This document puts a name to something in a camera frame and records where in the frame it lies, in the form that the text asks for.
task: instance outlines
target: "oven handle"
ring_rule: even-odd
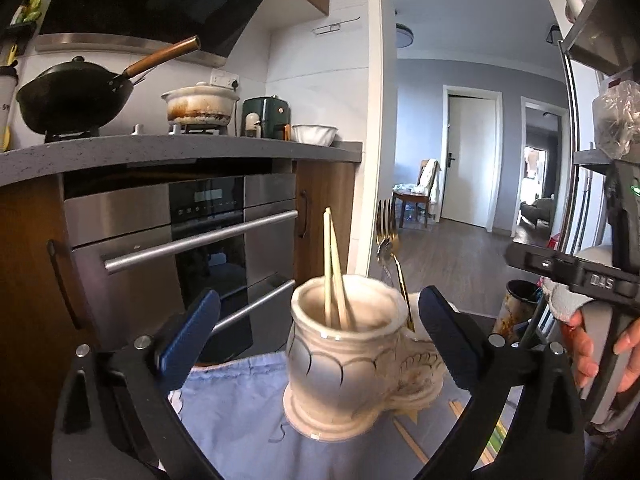
[[[121,270],[129,269],[130,267],[155,260],[156,258],[183,253],[184,251],[189,251],[213,242],[219,242],[220,240],[244,234],[245,232],[258,227],[284,222],[285,220],[289,220],[297,216],[297,210],[285,211],[284,213],[265,216],[263,218],[258,218],[257,220],[251,220],[249,222],[243,222],[241,224],[216,229],[207,233],[190,236],[188,238],[183,238],[182,240],[176,240],[175,242],[169,242],[149,249],[144,249],[142,251],[137,251],[135,253],[118,256],[111,260],[106,260],[104,262],[104,268],[109,274],[114,274]]]
[[[294,285],[296,285],[296,280],[289,280],[288,282],[283,283],[277,288],[274,288],[271,292],[268,292],[264,296],[262,296],[259,300],[255,300],[253,303],[248,304],[246,307],[241,308],[240,310],[231,314],[231,316],[225,317],[222,321],[219,321],[215,324],[213,329],[211,330],[211,335],[217,334],[221,330],[224,330],[226,327],[233,325],[239,319],[242,319],[245,316],[248,316],[252,310],[255,310],[259,306],[263,306],[267,301],[272,300],[276,296],[279,296],[286,290],[289,290]]]

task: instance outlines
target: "metal screw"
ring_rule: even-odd
[[[500,348],[504,346],[505,340],[500,334],[491,334],[489,336],[489,343],[491,346],[495,346],[496,348]]]
[[[564,347],[558,341],[549,343],[549,349],[556,355],[562,355],[564,353]]]
[[[151,344],[151,338],[148,335],[141,335],[133,342],[133,346],[135,346],[138,350],[144,350]]]
[[[78,357],[85,357],[86,355],[89,354],[90,351],[91,351],[91,348],[89,348],[89,345],[81,344],[78,348],[76,348],[76,355]]]

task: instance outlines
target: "wooden chair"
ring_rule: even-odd
[[[422,172],[424,171],[424,168],[426,167],[428,161],[429,159],[427,158],[426,160],[423,160],[420,162],[420,171],[418,172],[418,181],[416,182],[416,184],[420,184],[420,178],[422,177]],[[392,200],[392,206],[394,208],[394,211],[396,211],[396,199],[401,201],[399,227],[402,227],[404,225],[404,212],[406,210],[407,202],[415,204],[416,216],[420,211],[418,209],[419,208],[418,204],[424,204],[424,226],[427,227],[427,221],[429,219],[429,205],[430,205],[429,197],[431,196],[431,189],[433,188],[433,183],[435,182],[435,177],[437,173],[438,173],[438,162],[436,161],[436,167],[434,168],[434,171],[431,174],[431,179],[429,180],[429,185],[427,186],[426,195],[418,195],[418,194],[412,194],[412,193],[404,193],[402,191],[394,191],[393,200]]]

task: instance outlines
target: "gray stone countertop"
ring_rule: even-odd
[[[331,147],[274,139],[210,135],[104,136],[61,140],[0,153],[0,186],[66,171],[115,164],[197,158],[287,158],[361,162],[361,142]]]

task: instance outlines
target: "human hand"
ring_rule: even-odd
[[[582,327],[582,313],[577,310],[569,320],[570,339],[572,344],[575,383],[583,388],[589,379],[598,374],[598,364],[593,360],[593,341]],[[613,346],[615,354],[620,355],[632,349],[631,357],[626,364],[625,373],[618,386],[618,392],[628,390],[640,377],[640,318],[636,319],[616,341]]]

